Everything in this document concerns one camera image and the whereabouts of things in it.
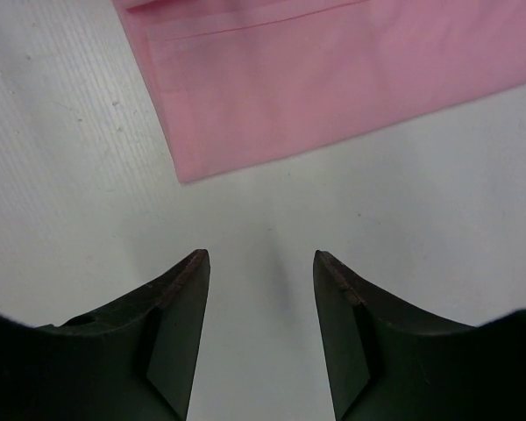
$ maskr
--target pink cloth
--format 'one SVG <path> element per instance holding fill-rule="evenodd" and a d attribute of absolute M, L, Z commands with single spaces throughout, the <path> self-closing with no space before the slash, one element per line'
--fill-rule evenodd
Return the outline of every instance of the pink cloth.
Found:
<path fill-rule="evenodd" d="M 526 82 L 526 0 L 114 0 L 190 182 Z"/>

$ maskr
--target white table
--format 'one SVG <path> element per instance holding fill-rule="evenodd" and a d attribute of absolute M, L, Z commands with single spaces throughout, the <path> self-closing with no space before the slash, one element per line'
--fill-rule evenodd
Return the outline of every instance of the white table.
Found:
<path fill-rule="evenodd" d="M 110 0 L 0 1 L 0 312 L 60 324 L 196 247 L 189 419 L 332 420 L 317 248 L 461 322 L 526 306 L 526 86 L 182 186 Z"/>

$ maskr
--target towel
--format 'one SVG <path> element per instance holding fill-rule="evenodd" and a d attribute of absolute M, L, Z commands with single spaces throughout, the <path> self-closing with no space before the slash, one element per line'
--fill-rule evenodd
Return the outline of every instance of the towel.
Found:
<path fill-rule="evenodd" d="M 526 82 L 526 0 L 113 0 L 181 182 Z"/>

